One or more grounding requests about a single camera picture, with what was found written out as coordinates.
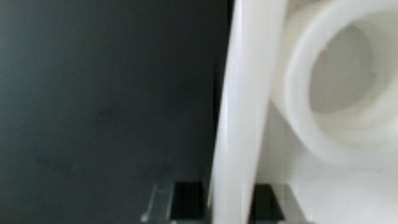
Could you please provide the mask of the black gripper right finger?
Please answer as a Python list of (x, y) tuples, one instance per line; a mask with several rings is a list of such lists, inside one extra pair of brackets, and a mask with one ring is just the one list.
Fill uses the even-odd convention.
[(286, 184), (256, 185), (249, 224), (309, 224)]

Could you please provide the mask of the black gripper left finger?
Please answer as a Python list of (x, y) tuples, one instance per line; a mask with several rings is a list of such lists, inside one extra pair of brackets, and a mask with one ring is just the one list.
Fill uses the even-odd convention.
[(140, 224), (208, 224), (204, 200), (201, 182), (156, 184)]

